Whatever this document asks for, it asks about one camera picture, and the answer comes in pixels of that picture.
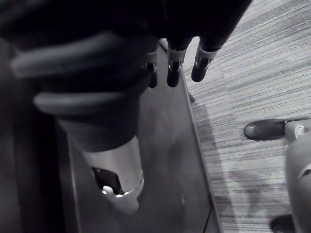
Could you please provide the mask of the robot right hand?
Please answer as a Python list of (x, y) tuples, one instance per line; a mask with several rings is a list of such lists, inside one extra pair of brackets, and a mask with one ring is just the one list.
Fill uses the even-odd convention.
[(248, 0), (3, 0), (0, 37), (16, 52), (16, 78), (40, 86), (35, 106), (55, 117), (84, 156), (101, 193), (133, 213), (144, 186), (138, 116), (157, 86), (157, 48), (168, 43), (167, 84), (176, 87), (199, 37), (200, 82)]

